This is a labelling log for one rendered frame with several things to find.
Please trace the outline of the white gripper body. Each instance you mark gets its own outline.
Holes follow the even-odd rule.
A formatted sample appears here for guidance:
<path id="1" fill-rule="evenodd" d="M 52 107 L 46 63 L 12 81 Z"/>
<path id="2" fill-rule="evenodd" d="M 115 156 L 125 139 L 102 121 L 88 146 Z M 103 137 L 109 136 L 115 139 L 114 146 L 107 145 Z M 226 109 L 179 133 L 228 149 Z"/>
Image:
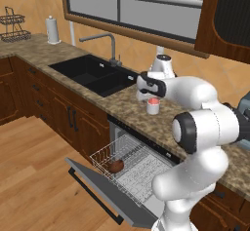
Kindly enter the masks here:
<path id="1" fill-rule="evenodd" d="M 155 95 L 152 95 L 152 94 L 150 94 L 150 93 L 145 93 L 145 94 L 143 94 L 143 93 L 140 92 L 140 91 L 137 91 L 136 97 L 137 97 L 137 100 L 138 100 L 138 101 L 148 100 L 148 99 L 150 99 L 150 98 L 156 98 Z"/>

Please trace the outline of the white cup with red inside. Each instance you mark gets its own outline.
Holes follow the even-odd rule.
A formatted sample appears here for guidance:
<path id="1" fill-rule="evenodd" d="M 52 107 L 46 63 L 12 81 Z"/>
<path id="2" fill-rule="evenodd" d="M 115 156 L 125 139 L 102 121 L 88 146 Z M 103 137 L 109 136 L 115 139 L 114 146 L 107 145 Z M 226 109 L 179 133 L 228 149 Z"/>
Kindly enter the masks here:
<path id="1" fill-rule="evenodd" d="M 149 98 L 146 104 L 146 112 L 150 115 L 156 115 L 159 113 L 160 100 L 158 98 Z"/>

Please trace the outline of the dishwasher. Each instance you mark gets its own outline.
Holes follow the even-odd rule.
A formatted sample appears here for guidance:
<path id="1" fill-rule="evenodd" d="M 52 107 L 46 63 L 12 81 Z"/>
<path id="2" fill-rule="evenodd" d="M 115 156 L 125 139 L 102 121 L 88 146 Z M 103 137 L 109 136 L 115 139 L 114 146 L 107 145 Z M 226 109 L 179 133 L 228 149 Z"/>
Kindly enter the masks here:
<path id="1" fill-rule="evenodd" d="M 122 123 L 121 121 L 117 120 L 116 118 L 112 116 L 108 116 L 107 119 L 109 122 L 110 142 L 115 141 L 116 139 L 118 139 L 119 137 L 123 135 L 129 135 L 130 137 L 135 138 L 137 141 L 141 142 L 142 144 L 149 147 L 157 154 L 167 159 L 173 165 L 173 167 L 180 163 L 180 159 L 176 155 L 167 151 L 165 148 L 156 144 L 154 141 L 150 140 L 146 136 L 139 134 L 137 131 L 133 130 L 131 127 L 125 125 L 124 123 Z M 98 171 L 98 169 L 95 166 L 91 170 L 103 175 L 102 173 Z M 148 209 L 158 219 L 160 215 L 162 215 L 162 212 L 164 209 L 164 203 L 156 199 L 156 197 L 152 193 L 152 196 L 144 204 L 142 204 L 141 207 L 145 207 L 146 209 Z"/>

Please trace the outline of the brown bowl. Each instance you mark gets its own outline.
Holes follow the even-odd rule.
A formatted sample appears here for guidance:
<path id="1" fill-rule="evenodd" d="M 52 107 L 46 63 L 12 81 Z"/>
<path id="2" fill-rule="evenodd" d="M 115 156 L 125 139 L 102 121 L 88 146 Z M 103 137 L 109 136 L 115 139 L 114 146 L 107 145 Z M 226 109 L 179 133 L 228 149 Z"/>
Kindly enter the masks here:
<path id="1" fill-rule="evenodd" d="M 119 173 L 124 169 L 124 162 L 121 159 L 114 161 L 108 165 L 107 169 L 110 173 Z"/>

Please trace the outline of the grey dishwasher door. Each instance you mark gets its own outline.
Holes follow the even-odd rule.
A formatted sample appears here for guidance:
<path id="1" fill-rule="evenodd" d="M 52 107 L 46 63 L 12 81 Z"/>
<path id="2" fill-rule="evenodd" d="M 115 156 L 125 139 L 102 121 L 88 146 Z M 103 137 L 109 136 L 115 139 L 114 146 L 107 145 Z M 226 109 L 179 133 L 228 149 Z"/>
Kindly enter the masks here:
<path id="1" fill-rule="evenodd" d="M 64 159 L 69 168 L 75 169 L 75 174 L 90 188 L 90 190 L 115 214 L 121 215 L 124 221 L 133 227 L 150 229 L 157 217 L 145 207 L 136 203 L 122 193 L 103 175 L 77 163 L 70 158 Z"/>

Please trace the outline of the wooden corner cupboard door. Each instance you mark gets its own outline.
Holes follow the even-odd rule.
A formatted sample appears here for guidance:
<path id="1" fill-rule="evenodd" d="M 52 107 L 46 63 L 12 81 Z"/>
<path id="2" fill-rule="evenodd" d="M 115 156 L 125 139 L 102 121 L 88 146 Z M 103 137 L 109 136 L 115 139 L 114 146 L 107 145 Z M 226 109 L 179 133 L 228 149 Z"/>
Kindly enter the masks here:
<path id="1" fill-rule="evenodd" d="M 23 115 L 21 94 L 10 60 L 0 58 L 0 126 Z"/>

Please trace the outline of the black double sink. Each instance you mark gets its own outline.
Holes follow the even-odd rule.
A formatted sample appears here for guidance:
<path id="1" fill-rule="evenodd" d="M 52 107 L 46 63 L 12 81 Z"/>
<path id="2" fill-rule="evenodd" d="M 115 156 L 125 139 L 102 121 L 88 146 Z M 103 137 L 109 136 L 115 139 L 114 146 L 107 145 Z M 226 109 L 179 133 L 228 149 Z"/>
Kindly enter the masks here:
<path id="1" fill-rule="evenodd" d="M 112 66 L 109 61 L 93 55 L 58 62 L 50 67 L 102 97 L 135 85 L 138 77 L 134 71 Z"/>

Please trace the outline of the grey tap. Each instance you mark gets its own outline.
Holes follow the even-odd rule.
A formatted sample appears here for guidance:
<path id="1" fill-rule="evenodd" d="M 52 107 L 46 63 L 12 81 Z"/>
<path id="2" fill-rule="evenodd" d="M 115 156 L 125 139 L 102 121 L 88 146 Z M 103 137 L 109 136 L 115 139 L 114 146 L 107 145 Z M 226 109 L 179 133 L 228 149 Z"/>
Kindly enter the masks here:
<path id="1" fill-rule="evenodd" d="M 102 33 L 102 34 L 82 37 L 79 39 L 79 41 L 85 42 L 85 41 L 95 40 L 95 39 L 99 39 L 99 38 L 103 38 L 103 37 L 109 37 L 111 40 L 111 58 L 109 59 L 110 64 L 112 66 L 121 66 L 122 62 L 115 58 L 115 38 L 111 33 Z"/>

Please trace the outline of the grey-blue toaster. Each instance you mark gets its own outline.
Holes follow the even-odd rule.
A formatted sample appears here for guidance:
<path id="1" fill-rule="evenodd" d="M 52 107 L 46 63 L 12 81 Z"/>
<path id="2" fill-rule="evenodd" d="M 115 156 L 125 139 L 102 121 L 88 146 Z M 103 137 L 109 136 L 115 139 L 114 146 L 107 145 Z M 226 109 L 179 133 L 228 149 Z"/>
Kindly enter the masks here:
<path id="1" fill-rule="evenodd" d="M 240 100 L 237 109 L 250 122 L 250 91 Z M 238 142 L 238 146 L 250 151 L 250 135 Z"/>

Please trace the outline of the wooden drawer stack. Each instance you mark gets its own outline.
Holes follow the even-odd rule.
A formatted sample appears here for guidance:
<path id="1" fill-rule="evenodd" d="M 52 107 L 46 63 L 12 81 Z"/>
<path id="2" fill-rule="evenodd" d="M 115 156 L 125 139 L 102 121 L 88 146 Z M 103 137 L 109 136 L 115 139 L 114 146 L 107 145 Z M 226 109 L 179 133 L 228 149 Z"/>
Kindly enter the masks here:
<path id="1" fill-rule="evenodd" d="M 13 67 L 17 72 L 18 81 L 21 86 L 21 96 L 26 116 L 35 116 L 40 118 L 39 115 L 42 114 L 47 118 L 47 120 L 43 121 L 41 118 L 40 119 L 50 128 L 54 129 L 55 125 L 52 117 L 48 90 L 45 86 L 44 75 L 38 69 L 18 57 L 13 57 Z M 30 73 L 28 71 L 29 67 L 35 70 L 36 74 Z M 40 90 L 35 91 L 32 88 L 32 85 L 36 85 L 40 88 Z M 40 100 L 43 103 L 42 107 L 37 104 L 37 100 Z"/>

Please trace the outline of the white paper towel roll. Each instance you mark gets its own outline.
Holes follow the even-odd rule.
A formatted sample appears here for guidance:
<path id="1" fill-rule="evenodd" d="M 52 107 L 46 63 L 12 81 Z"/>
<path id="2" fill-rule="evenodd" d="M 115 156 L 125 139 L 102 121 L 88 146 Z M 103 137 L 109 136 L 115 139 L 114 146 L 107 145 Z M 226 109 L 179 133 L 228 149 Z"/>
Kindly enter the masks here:
<path id="1" fill-rule="evenodd" d="M 60 37 L 58 32 L 57 20 L 52 16 L 49 16 L 45 19 L 46 28 L 47 28 L 47 37 L 48 43 L 52 45 L 57 45 L 60 43 Z"/>

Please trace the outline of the wooden drawer front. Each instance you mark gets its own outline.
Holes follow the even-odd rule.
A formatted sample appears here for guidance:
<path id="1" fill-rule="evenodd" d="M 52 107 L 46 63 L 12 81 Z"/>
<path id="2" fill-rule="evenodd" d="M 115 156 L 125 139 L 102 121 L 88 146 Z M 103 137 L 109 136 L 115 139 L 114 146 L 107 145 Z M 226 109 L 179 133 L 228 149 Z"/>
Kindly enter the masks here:
<path id="1" fill-rule="evenodd" d="M 230 227 L 235 224 L 238 224 L 241 229 L 249 227 L 250 202 L 221 183 L 216 184 L 215 190 L 225 192 L 225 198 L 221 199 L 212 192 L 204 197 L 202 202 L 218 213 Z"/>

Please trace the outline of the window with wooden frame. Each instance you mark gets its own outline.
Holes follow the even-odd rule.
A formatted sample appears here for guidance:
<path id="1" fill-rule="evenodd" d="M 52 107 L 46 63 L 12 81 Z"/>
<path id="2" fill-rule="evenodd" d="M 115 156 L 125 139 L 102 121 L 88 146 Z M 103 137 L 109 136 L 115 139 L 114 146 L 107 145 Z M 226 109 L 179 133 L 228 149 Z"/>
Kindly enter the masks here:
<path id="1" fill-rule="evenodd" d="M 194 48 L 203 0 L 62 0 L 64 17 L 107 32 L 208 58 Z"/>

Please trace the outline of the wooden wall cupboard glass door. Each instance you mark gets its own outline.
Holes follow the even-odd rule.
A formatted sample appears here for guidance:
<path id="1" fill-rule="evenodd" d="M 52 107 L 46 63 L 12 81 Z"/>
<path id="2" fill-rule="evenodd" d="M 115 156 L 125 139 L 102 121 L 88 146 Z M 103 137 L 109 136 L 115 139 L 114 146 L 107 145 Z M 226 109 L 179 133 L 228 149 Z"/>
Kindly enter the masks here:
<path id="1" fill-rule="evenodd" d="M 250 64 L 250 0 L 203 0 L 194 48 Z"/>

